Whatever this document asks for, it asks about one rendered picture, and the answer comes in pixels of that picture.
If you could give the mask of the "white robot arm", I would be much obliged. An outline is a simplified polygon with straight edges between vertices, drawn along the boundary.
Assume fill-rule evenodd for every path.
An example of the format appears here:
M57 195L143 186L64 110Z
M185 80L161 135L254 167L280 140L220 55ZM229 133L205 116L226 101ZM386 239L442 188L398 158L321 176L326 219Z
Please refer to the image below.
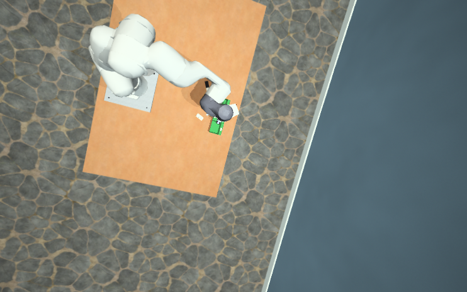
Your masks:
M119 24L115 29L95 26L89 40L93 62L115 96L138 99L145 94L147 81L142 75L148 74L147 69L181 88L207 77L212 84L200 100L201 108L219 121L239 115L236 104L222 104L231 93L230 84L203 64L186 60L167 43L154 42L155 28L146 18L129 14Z

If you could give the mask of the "green three-compartment bin rack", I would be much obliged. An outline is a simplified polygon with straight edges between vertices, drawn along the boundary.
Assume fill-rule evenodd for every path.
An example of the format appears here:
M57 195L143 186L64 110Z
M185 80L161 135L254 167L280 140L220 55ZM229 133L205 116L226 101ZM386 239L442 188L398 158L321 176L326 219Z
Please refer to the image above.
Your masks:
M225 99L223 101L222 104L227 104L229 105L230 104L230 100L228 99ZM217 118L214 118L212 119L212 123L211 123L211 127L210 127L210 133L214 133L214 134L217 134L217 135L221 135L222 134L222 130L223 130L223 125L224 125L224 121L221 121L220 122L220 125L217 124Z

